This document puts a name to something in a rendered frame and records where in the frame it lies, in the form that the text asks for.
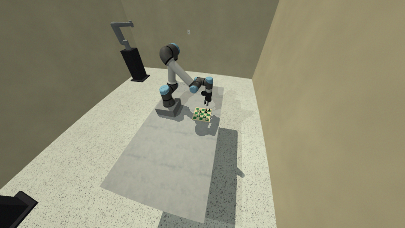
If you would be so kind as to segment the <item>green and cream chessboard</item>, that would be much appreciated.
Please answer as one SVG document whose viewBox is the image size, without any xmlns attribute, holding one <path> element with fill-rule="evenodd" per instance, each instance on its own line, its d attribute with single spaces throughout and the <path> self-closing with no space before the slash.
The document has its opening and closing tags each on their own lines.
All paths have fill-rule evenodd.
<svg viewBox="0 0 405 228">
<path fill-rule="evenodd" d="M 197 111 L 197 109 L 198 109 L 198 111 Z M 201 111 L 200 114 L 199 114 L 199 110 Z M 210 122 L 212 109 L 210 109 L 210 111 L 209 111 L 209 109 L 207 109 L 207 111 L 206 111 L 207 113 L 205 113 L 205 111 L 206 111 L 206 108 L 198 108 L 198 107 L 196 107 L 195 111 L 194 111 L 194 114 L 193 114 L 193 117 L 192 117 L 192 120 Z M 198 114 L 199 114 L 199 116 L 198 116 Z M 204 117 L 204 115 L 205 115 L 205 117 Z M 208 120 L 206 120 L 206 118 L 208 118 Z"/>
</svg>

